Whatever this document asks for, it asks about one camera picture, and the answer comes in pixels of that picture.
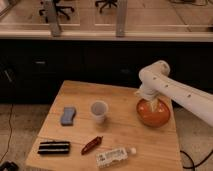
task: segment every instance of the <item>wire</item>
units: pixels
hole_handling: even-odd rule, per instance
[[[10,116],[9,116],[10,135],[9,135],[9,139],[8,139],[8,142],[7,142],[7,149],[6,149],[5,153],[4,153],[4,155],[1,157],[0,164],[3,161],[4,157],[7,155],[8,151],[9,151],[9,148],[10,148],[10,140],[11,140],[12,133],[13,133],[12,124],[11,124],[12,114],[13,114],[13,104],[12,104],[12,106],[10,108]]]
[[[194,161],[192,160],[192,158],[185,152],[185,151],[180,151],[181,153],[185,154],[189,160],[192,163],[192,166],[183,166],[184,169],[192,169],[193,171],[195,171],[195,168],[199,167],[200,165],[202,165],[204,162],[206,162],[209,157],[213,154],[213,149],[210,151],[210,153],[198,164],[194,164]]]
[[[194,5],[194,6],[206,6],[206,5],[208,5],[209,1],[210,1],[210,3],[213,4],[213,2],[211,0],[204,0],[203,4],[198,4],[198,3],[194,3],[194,2],[186,2],[183,0],[169,0],[169,2],[174,3],[174,4],[190,4],[190,5]]]

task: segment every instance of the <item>white cup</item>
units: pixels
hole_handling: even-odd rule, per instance
[[[106,102],[98,100],[91,106],[91,113],[94,121],[101,124],[106,119],[106,113],[108,112],[108,105]]]

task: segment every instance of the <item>chair base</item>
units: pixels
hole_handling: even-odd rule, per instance
[[[111,6],[115,6],[117,7],[117,4],[116,4],[117,0],[98,0],[98,1],[95,1],[95,6],[98,7],[99,3],[104,3],[99,12],[102,13],[102,10],[104,7],[106,7],[107,5],[109,5],[109,8],[111,8]]]
[[[56,9],[57,15],[58,15],[58,13],[61,13],[61,14],[63,14],[64,16],[66,16],[67,20],[70,20],[70,16],[69,16],[67,13],[65,13],[65,12],[63,11],[63,9],[70,9],[71,12],[74,12],[74,11],[75,11],[75,9],[74,9],[73,7],[71,7],[71,6],[69,6],[69,7],[67,7],[67,6],[55,6],[55,9]],[[39,10],[39,15],[40,15],[40,16],[44,15],[44,12],[45,12],[45,9]],[[47,16],[45,17],[45,22],[48,23],[48,18],[47,18]]]

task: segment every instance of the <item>desk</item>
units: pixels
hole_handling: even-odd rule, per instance
[[[171,101],[160,96],[170,108],[169,122],[157,129],[149,128],[137,118],[139,97],[134,95],[135,91],[134,88],[64,81],[26,164],[56,171],[95,171],[98,170],[95,154],[122,146],[135,147],[137,154],[122,164],[104,170],[182,170]],[[95,124],[90,116],[90,106],[95,100],[104,100],[109,105],[107,121],[103,125]],[[60,125],[65,106],[75,106],[77,109],[73,126]],[[96,136],[103,136],[102,144],[82,156],[81,149]],[[70,153],[60,157],[40,156],[37,154],[39,143],[47,139],[70,141]]]

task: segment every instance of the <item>plastic bottle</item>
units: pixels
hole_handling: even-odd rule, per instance
[[[96,155],[97,165],[99,168],[108,167],[120,161],[126,160],[128,158],[128,154],[136,154],[136,149],[120,147],[99,153]]]

